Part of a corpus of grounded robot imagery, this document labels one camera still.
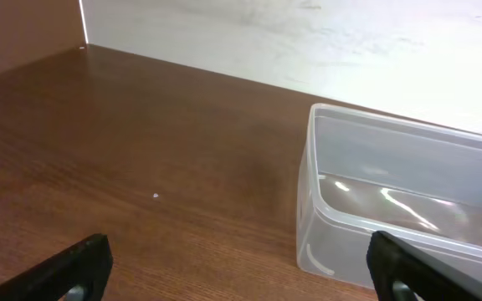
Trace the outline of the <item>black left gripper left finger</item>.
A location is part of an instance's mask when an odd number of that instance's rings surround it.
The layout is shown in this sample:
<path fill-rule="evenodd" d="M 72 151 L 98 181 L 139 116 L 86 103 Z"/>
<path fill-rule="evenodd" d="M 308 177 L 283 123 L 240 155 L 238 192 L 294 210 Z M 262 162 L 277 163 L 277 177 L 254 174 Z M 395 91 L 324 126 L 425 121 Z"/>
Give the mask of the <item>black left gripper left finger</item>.
<path fill-rule="evenodd" d="M 101 301 L 113 257 L 108 237 L 93 234 L 0 284 L 0 301 Z"/>

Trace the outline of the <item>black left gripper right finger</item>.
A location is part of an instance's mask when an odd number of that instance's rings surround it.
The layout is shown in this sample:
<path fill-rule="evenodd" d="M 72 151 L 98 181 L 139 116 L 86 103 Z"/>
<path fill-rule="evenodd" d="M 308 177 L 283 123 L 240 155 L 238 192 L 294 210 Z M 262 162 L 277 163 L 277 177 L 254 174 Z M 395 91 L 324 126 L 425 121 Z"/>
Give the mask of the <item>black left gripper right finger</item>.
<path fill-rule="evenodd" d="M 482 301 L 482 282 L 388 232 L 372 234 L 367 266 L 380 300 Z"/>

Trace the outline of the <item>clear plastic storage container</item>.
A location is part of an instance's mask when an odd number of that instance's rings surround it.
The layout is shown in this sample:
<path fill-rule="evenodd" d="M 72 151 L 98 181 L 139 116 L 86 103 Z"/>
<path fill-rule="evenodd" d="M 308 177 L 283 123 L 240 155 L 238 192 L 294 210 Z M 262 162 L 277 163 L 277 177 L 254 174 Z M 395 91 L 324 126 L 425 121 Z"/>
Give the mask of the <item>clear plastic storage container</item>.
<path fill-rule="evenodd" d="M 482 135 L 313 105 L 296 222 L 307 273 L 371 288 L 385 231 L 482 282 Z"/>

